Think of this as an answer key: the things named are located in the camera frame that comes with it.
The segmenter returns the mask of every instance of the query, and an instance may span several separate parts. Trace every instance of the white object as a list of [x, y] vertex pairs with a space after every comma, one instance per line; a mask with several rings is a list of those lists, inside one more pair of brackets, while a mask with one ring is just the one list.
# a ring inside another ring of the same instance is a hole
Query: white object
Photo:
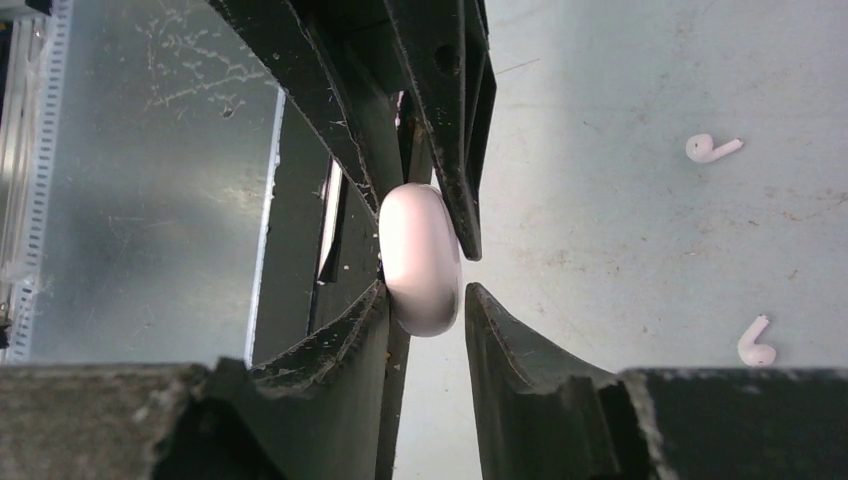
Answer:
[[724, 145], [713, 148], [713, 137], [702, 133], [695, 135], [686, 142], [686, 156], [695, 163], [710, 163], [742, 148], [744, 143], [738, 138]]
[[742, 338], [739, 339], [736, 349], [739, 352], [739, 358], [745, 362], [745, 365], [749, 367], [767, 367], [777, 357], [777, 351], [774, 348], [768, 345], [754, 343], [768, 324], [768, 317], [760, 315], [748, 327], [748, 330], [742, 334]]
[[410, 335], [446, 332], [459, 310], [459, 245], [438, 190], [401, 185], [380, 207], [380, 252], [392, 315]]

